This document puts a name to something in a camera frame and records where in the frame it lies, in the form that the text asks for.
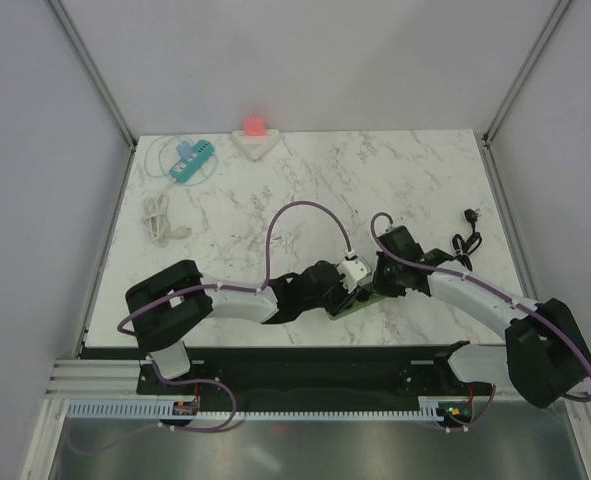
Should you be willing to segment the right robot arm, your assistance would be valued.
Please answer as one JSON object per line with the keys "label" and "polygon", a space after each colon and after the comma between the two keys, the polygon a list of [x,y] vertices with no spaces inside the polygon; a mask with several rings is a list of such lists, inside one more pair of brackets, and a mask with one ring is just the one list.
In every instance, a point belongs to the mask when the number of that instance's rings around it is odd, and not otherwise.
{"label": "right robot arm", "polygon": [[377,272],[387,285],[449,304],[503,341],[457,347],[433,368],[440,391],[452,394],[467,383],[487,383],[514,390],[538,408],[560,398],[591,402],[591,353],[564,302],[510,294],[442,250],[423,251],[404,226],[373,239],[380,249]]}

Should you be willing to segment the green power strip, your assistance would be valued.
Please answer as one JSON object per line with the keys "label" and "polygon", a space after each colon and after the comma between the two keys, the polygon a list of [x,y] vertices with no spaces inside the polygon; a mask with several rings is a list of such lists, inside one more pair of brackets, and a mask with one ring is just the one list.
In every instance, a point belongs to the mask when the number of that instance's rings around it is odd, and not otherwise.
{"label": "green power strip", "polygon": [[382,300],[384,300],[384,297],[379,296],[379,295],[371,295],[368,299],[366,299],[364,301],[360,301],[360,300],[356,299],[350,305],[343,308],[339,313],[337,313],[337,314],[328,313],[327,317],[330,320],[338,320],[340,318],[346,317],[346,316],[356,313],[360,310],[363,310],[363,309],[365,309],[371,305],[374,305]]}

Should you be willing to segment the white triangular socket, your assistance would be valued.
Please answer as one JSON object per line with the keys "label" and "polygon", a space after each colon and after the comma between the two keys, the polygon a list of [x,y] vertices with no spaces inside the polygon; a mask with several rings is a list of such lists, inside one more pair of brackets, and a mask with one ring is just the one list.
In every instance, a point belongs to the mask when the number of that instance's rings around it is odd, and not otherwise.
{"label": "white triangular socket", "polygon": [[282,139],[277,129],[269,129],[264,135],[246,135],[243,130],[231,133],[231,140],[250,160],[256,161],[264,157]]}

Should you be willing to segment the red plug adapter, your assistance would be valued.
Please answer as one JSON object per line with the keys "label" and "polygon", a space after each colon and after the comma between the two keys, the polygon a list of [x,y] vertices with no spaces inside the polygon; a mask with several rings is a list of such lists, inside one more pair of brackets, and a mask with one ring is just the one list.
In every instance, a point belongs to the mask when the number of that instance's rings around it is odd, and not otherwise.
{"label": "red plug adapter", "polygon": [[260,116],[248,116],[243,119],[243,133],[249,137],[262,137],[266,135],[265,119]]}

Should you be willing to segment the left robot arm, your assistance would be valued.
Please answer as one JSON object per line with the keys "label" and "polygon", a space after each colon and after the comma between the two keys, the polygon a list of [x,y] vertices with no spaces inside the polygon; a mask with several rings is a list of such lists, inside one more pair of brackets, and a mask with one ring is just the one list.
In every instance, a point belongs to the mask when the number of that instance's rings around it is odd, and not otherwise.
{"label": "left robot arm", "polygon": [[371,279],[370,266],[357,256],[338,264],[319,261],[260,287],[225,283],[202,274],[194,261],[183,260],[126,292],[129,315],[118,331],[136,339],[165,387],[183,393],[195,378],[184,337],[201,321],[242,319],[281,325],[316,309],[334,318],[369,296]]}

